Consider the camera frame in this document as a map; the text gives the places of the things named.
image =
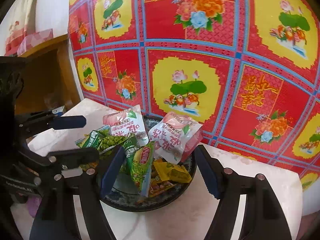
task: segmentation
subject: snack packet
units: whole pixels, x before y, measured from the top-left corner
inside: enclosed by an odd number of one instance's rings
[[[158,173],[156,172],[156,168],[152,165],[151,168],[151,182],[149,188],[149,196],[155,197],[159,194],[165,192],[166,190],[174,187],[176,184],[172,184],[170,181],[162,181]]]
[[[151,166],[153,161],[154,142],[149,142],[146,146],[140,148],[133,157],[131,166],[131,179],[138,187],[140,195],[148,197]]]
[[[140,146],[148,143],[148,135],[141,114],[140,105],[103,117],[103,124],[110,125],[111,135],[128,136],[134,133]]]
[[[130,175],[134,154],[140,149],[137,138],[133,133],[130,134],[129,138],[122,144],[125,152],[126,159],[121,166],[120,172]]]
[[[166,159],[166,161],[177,164],[182,158],[186,144],[201,126],[202,124],[187,115],[169,112],[161,122],[150,129],[148,135],[150,141],[155,141],[155,153]],[[199,143],[199,141],[191,141],[194,145]]]
[[[173,165],[168,162],[153,162],[161,180],[172,180],[179,183],[189,183],[192,178],[182,165]]]
[[[79,139],[75,141],[75,143],[80,148],[94,147],[97,149],[101,142],[101,141],[99,142],[99,140],[105,138],[106,135],[108,135],[109,130],[110,130],[110,126],[104,125],[97,130],[93,130],[89,134],[85,134],[85,138]]]

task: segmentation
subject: white table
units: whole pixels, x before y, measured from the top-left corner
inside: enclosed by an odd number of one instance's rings
[[[89,99],[84,99],[67,115],[84,115],[87,125],[81,129],[53,130],[39,134],[29,143],[29,148],[41,156],[49,151],[76,148],[74,141],[93,129],[102,126],[105,114],[116,112]],[[263,173],[272,186],[287,219],[292,240],[296,239],[302,213],[302,187],[296,173],[249,160],[232,153],[204,145],[210,155],[219,159],[224,167],[232,168],[240,175],[254,177]],[[80,234],[89,239],[78,196],[74,196]],[[124,212],[101,203],[108,222],[118,240],[201,240],[211,224],[219,201],[204,184],[201,173],[196,171],[185,193],[171,204],[160,209],[142,213]],[[237,240],[243,220],[245,196],[241,196],[232,240]],[[11,208],[17,227],[24,239],[29,239],[33,218],[24,204]]]

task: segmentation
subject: green snack bag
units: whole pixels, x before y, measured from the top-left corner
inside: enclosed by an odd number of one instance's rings
[[[130,175],[134,154],[140,149],[137,138],[131,133],[129,138],[122,144],[125,150],[126,159],[120,169],[120,172]]]
[[[91,133],[89,133],[89,136],[87,137],[87,139],[84,142],[81,142],[79,144],[77,144],[80,148],[98,148],[99,144],[101,143],[102,139],[105,136],[101,133],[99,133],[98,131],[93,130]]]
[[[154,141],[151,141],[134,154],[130,170],[131,179],[144,197],[149,193],[153,153]]]
[[[80,148],[94,147],[98,148],[101,140],[109,134],[110,126],[104,125],[97,130],[93,130],[89,134],[85,134],[85,138],[75,141]]]

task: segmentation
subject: screw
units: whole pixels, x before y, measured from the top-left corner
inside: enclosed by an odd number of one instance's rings
[[[39,177],[35,177],[35,178],[33,179],[33,183],[34,183],[35,185],[39,186],[39,185],[41,184],[41,179],[40,179]]]
[[[50,161],[51,163],[56,162],[56,160],[57,160],[57,158],[56,158],[55,156],[50,156],[50,157],[49,157],[49,161]]]
[[[230,168],[224,168],[223,171],[225,174],[231,174],[233,172],[233,170]]]
[[[61,174],[57,174],[54,176],[54,180],[59,180],[62,178],[62,175]]]
[[[264,180],[266,177],[263,175],[263,174],[258,174],[257,175],[257,178],[259,179],[259,180]]]
[[[92,175],[92,174],[94,174],[96,171],[95,171],[95,169],[87,169],[87,174],[88,175]]]

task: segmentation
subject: pink snack bag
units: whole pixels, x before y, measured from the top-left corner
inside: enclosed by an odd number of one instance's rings
[[[102,121],[103,124],[110,125],[111,135],[129,136],[134,133],[141,147],[149,142],[140,105],[114,114],[107,114]]]
[[[156,154],[177,164],[185,160],[202,140],[201,126],[187,115],[169,112],[148,135],[150,141],[155,141]]]

